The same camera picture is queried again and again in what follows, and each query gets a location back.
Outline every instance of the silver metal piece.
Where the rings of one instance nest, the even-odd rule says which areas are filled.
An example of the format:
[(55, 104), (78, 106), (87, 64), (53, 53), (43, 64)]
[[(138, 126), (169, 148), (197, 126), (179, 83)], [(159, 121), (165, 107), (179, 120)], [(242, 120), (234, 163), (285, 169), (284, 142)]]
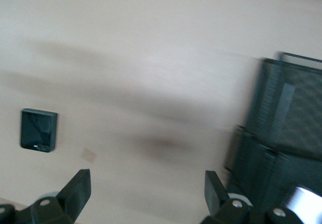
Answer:
[(45, 205), (48, 205), (50, 203), (50, 200), (43, 200), (43, 201), (41, 201), (39, 204), (41, 205), (41, 206), (45, 206)]
[(238, 199), (238, 200), (242, 200), (244, 202), (246, 202), (247, 205), (249, 206), (253, 206), (253, 204), (250, 202), (250, 200), (248, 200), (248, 198), (244, 195), (239, 195), (236, 193), (228, 193), (228, 196), (230, 199)]
[(273, 213), (277, 216), (286, 217), (285, 212), (280, 208), (273, 209)]
[(233, 200), (232, 205), (236, 208), (242, 208), (243, 204), (239, 200)]
[(322, 196), (303, 187), (296, 187), (285, 207), (294, 212), (303, 223), (321, 223)]

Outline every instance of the black wall-mounted box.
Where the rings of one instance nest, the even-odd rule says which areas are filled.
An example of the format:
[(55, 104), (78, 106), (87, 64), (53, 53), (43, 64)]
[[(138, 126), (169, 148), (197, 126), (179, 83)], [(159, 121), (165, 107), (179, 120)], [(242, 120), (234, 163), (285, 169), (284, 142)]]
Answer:
[(58, 114), (35, 109), (21, 111), (20, 146), (51, 152), (55, 149)]

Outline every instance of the metal screw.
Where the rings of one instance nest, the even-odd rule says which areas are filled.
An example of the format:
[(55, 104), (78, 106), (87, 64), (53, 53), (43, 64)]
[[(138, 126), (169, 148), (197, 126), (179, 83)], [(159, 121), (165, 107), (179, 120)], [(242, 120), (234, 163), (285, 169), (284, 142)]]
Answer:
[(41, 206), (45, 206), (45, 205), (48, 205), (50, 203), (50, 200), (43, 200), (43, 201), (41, 201), (39, 204), (41, 205)]
[(233, 200), (232, 205), (236, 208), (242, 208), (243, 204), (239, 200)]
[(285, 212), (284, 212), (282, 209), (280, 209), (280, 208), (275, 208), (275, 209), (273, 210), (273, 213), (274, 213), (275, 215), (277, 215), (277, 216), (280, 216), (280, 217), (286, 217)]

